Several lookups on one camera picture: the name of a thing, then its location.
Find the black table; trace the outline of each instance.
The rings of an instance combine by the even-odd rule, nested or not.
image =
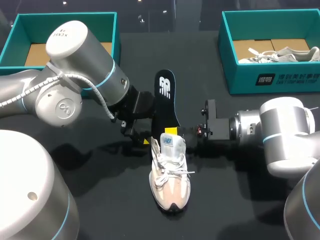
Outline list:
[[[228,118],[283,96],[229,95],[217,38],[212,31],[122,34],[120,67],[141,91],[153,91],[157,71],[172,70],[176,114],[186,127],[204,121],[200,110],[206,99],[216,99],[218,117]],[[319,106],[319,94],[290,96],[308,108]],[[319,110],[313,114],[319,122]],[[28,134],[50,152],[78,206],[79,240],[288,239],[286,183],[267,173],[260,151],[210,149],[206,157],[187,156],[188,169],[196,171],[188,208],[166,216],[150,190],[148,149],[130,150],[130,139],[92,100],[83,101],[79,120],[66,128],[29,115],[1,119],[0,128]]]

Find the shoelace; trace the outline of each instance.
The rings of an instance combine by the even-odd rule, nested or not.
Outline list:
[[[161,167],[162,176],[155,179],[155,185],[162,187],[169,178],[177,178],[183,174],[194,174],[194,171],[187,171],[182,168],[184,164],[184,155],[180,154],[178,158],[163,157],[161,154],[157,156],[158,163]]]
[[[249,48],[250,53],[254,54],[258,63],[268,63],[270,61],[278,62],[279,57],[276,54],[276,51],[264,51],[262,53],[257,52],[256,50]]]

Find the shoe insole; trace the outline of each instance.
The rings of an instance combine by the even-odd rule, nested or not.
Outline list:
[[[175,75],[167,69],[159,71],[154,79],[155,112],[151,125],[152,136],[158,142],[165,128],[180,127],[175,110],[175,95]]]

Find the box label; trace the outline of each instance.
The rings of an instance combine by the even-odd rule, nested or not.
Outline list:
[[[320,77],[320,73],[308,73],[308,74],[280,74],[278,77],[278,80],[275,84],[277,85],[283,85],[283,84],[295,84],[295,85],[301,85],[301,84],[315,84],[318,82],[318,79]]]
[[[264,73],[264,74],[259,74],[255,85],[256,86],[266,86],[266,85],[271,85],[272,82],[275,79],[276,74],[275,73]]]

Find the teal box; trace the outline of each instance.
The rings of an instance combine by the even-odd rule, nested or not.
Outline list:
[[[120,59],[120,38],[116,12],[72,12],[18,14],[0,55],[0,76],[44,66],[25,66],[31,44],[45,44],[60,25],[83,22],[100,42],[112,43],[111,56]]]
[[[320,92],[320,62],[238,63],[234,40],[270,39],[305,39],[320,48],[320,11],[223,11],[218,48],[229,93]]]

